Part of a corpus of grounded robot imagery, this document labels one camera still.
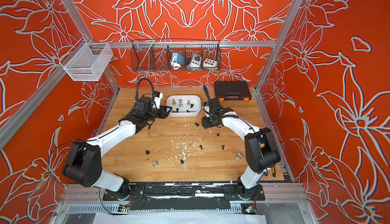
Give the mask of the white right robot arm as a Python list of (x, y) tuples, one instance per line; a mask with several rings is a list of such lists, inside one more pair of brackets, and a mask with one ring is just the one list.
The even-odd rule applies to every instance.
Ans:
[(212, 99), (206, 86), (203, 90), (207, 101), (202, 106), (206, 114), (202, 118), (202, 126), (205, 129), (227, 127), (244, 141), (247, 167), (237, 180), (237, 192), (243, 200), (255, 197), (261, 178), (267, 176), (281, 160), (272, 131), (250, 124), (231, 108), (224, 108), (219, 99)]

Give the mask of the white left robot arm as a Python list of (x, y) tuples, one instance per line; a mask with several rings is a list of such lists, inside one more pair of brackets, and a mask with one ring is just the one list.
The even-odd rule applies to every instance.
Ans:
[(161, 105), (163, 94), (146, 78), (138, 80), (135, 102), (113, 128), (87, 140), (71, 141), (62, 174), (83, 187), (104, 188), (124, 199), (131, 193), (126, 177), (105, 171), (102, 157), (127, 138), (144, 128), (150, 129), (157, 119), (165, 119), (172, 108)]

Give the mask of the white plastic storage box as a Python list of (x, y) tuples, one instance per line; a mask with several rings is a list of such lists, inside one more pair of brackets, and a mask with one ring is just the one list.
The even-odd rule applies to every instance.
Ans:
[[(172, 105), (172, 100), (176, 101), (176, 105)], [(182, 100), (183, 107), (179, 107), (179, 100)], [(187, 105), (187, 101), (190, 101), (191, 104), (194, 104), (194, 107)], [(167, 99), (166, 106), (171, 106), (173, 109), (170, 112), (169, 116), (172, 117), (195, 117), (201, 111), (201, 98), (197, 95), (172, 95)]]

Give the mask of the blue box in basket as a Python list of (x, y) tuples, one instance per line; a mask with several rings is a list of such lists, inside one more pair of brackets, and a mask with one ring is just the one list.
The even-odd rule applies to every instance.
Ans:
[(173, 52), (171, 57), (171, 65), (173, 67), (182, 67), (186, 64), (185, 56), (180, 53)]

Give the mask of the white dotted box in basket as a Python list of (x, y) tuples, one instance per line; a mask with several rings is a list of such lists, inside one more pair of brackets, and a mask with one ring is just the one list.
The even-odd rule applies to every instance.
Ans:
[(202, 66), (204, 69), (213, 69), (217, 67), (217, 61), (211, 59), (204, 59)]

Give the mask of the black tool case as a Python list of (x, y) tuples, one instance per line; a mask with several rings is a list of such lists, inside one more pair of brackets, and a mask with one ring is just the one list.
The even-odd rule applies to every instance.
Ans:
[(251, 100), (251, 92), (245, 81), (217, 81), (214, 83), (215, 97), (219, 102)]

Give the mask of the white device in basket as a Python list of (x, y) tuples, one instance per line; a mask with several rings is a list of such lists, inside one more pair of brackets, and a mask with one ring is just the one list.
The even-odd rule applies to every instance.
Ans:
[(188, 60), (187, 68), (200, 68), (201, 65), (202, 65), (202, 56), (197, 53), (193, 53)]

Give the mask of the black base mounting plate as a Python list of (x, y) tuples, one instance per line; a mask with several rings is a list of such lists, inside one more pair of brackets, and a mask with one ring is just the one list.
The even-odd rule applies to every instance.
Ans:
[(130, 193), (120, 198), (110, 190), (103, 192), (102, 201), (119, 202), (129, 211), (231, 211), (244, 213), (264, 201), (261, 185), (244, 190), (236, 181), (223, 182), (132, 182)]

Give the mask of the clear plastic wall bin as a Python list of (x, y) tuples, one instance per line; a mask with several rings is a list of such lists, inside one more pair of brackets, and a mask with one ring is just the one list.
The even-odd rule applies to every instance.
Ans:
[(81, 43), (66, 54), (60, 65), (73, 81), (97, 82), (112, 57), (108, 43)]

